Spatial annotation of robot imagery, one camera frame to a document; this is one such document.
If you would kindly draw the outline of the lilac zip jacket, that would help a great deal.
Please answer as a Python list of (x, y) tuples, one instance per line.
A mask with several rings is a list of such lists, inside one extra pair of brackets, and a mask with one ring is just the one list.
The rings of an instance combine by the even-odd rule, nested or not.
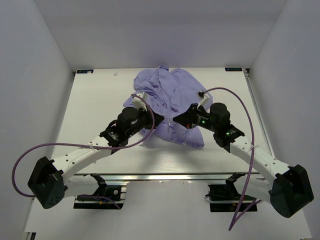
[(164, 117), (153, 134), (163, 141), (187, 145), (193, 148), (205, 146), (203, 135), (198, 127), (187, 129), (173, 121), (173, 118), (186, 112), (191, 104), (200, 102), (198, 92), (205, 87), (188, 71), (167, 66), (147, 68), (140, 71), (133, 80), (135, 94), (145, 92), (152, 110)]

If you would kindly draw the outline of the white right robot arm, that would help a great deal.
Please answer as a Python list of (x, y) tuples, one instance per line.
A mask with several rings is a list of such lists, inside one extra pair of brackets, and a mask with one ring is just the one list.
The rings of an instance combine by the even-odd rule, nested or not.
[(208, 196), (212, 199), (236, 200), (246, 188), (247, 196), (271, 204), (285, 218), (290, 218), (314, 200), (306, 169), (299, 164), (290, 166), (255, 147), (241, 130), (231, 124), (230, 112), (223, 103), (212, 104), (209, 112), (202, 106), (192, 104), (185, 113), (174, 117), (173, 121), (187, 129), (202, 127), (212, 131), (219, 147), (247, 164), (252, 164), (262, 175), (262, 178), (250, 176), (246, 180), (244, 173), (234, 173), (225, 181), (225, 195), (210, 192)]

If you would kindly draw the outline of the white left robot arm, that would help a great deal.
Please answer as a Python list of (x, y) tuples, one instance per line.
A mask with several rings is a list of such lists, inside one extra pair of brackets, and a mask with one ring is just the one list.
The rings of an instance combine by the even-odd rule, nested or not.
[(126, 149), (129, 138), (145, 129), (151, 132), (164, 117), (148, 110), (126, 107), (107, 128), (88, 145), (60, 157), (40, 158), (28, 180), (28, 187), (44, 209), (56, 206), (62, 199), (79, 196), (116, 204), (120, 197), (97, 173), (78, 175), (87, 166)]

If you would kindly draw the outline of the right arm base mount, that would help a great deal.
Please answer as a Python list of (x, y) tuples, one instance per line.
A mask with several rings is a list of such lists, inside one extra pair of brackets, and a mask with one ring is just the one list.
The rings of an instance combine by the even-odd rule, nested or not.
[(240, 178), (246, 180), (244, 173), (234, 173), (223, 184), (210, 184), (205, 198), (209, 200), (211, 213), (234, 213), (237, 209), (242, 189), (236, 190), (234, 183)]

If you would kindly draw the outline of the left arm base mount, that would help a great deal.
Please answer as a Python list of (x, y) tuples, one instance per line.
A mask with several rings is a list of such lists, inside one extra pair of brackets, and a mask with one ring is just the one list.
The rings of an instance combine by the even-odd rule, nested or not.
[(85, 193), (88, 197), (77, 195), (73, 208), (81, 210), (121, 210), (127, 192), (126, 183), (113, 183), (106, 181), (101, 175), (92, 173), (83, 177), (90, 177), (93, 180), (93, 193)]

